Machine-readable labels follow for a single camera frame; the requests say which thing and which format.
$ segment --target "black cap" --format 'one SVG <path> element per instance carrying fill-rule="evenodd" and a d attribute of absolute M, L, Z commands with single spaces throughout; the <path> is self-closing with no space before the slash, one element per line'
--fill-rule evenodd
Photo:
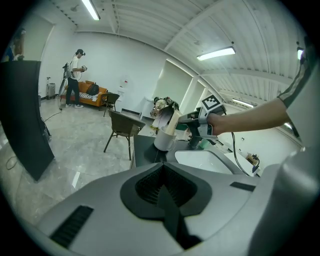
<path fill-rule="evenodd" d="M 82 49 L 78 49 L 75 54 L 86 55 Z"/>

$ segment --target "white sink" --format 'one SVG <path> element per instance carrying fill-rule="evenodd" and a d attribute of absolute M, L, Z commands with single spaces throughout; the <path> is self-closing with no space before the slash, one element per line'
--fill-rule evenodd
<path fill-rule="evenodd" d="M 179 164 L 206 171 L 233 174 L 224 163 L 210 151 L 177 151 L 174 154 Z"/>

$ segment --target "black chair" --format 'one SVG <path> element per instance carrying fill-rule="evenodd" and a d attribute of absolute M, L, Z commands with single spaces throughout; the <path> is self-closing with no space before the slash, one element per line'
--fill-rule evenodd
<path fill-rule="evenodd" d="M 116 101 L 117 101 L 117 99 L 119 97 L 120 97 L 119 94 L 115 94 L 115 93 L 112 93 L 112 92 L 103 93 L 101 95 L 102 104 L 105 104 L 105 110 L 104 110 L 103 117 L 106 114 L 107 108 L 111 108 L 112 110 L 114 109 L 114 111 L 116 111 L 116 105 L 115 104 L 116 104 Z"/>
<path fill-rule="evenodd" d="M 106 152 L 109 142 L 113 136 L 123 136 L 128 140 L 129 159 L 131 161 L 130 137 L 132 137 L 133 135 L 137 135 L 146 124 L 112 110 L 109 110 L 109 115 L 111 117 L 112 133 L 103 152 Z"/>

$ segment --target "glossy tile floor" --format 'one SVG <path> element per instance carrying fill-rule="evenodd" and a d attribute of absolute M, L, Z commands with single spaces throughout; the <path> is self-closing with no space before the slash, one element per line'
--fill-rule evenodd
<path fill-rule="evenodd" d="M 57 99 L 41 102 L 41 117 L 46 120 L 59 112 Z M 122 112 L 138 119 L 135 114 Z M 49 142 L 54 160 L 35 182 L 24 169 L 11 149 L 6 135 L 0 127 L 0 181 L 15 212 L 31 224 L 41 216 L 89 182 L 129 169 L 128 142 L 125 137 L 112 138 L 106 153 L 103 152 L 111 130 L 111 118 L 103 117 L 104 111 L 86 105 L 84 108 L 62 108 L 45 123 L 52 135 Z M 143 119 L 145 127 L 140 135 L 152 136 L 151 120 Z M 183 132 L 177 131 L 182 139 Z"/>

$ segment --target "white t-shirt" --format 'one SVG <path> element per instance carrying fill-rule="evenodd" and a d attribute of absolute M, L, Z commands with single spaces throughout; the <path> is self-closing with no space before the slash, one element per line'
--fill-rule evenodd
<path fill-rule="evenodd" d="M 77 69 L 78 68 L 78 57 L 77 56 L 74 56 L 71 63 L 70 63 L 70 69 L 71 71 L 73 69 Z M 70 78 L 74 79 L 74 80 L 78 80 L 78 75 L 79 75 L 79 72 L 78 71 L 73 71 L 73 74 L 71 75 Z"/>

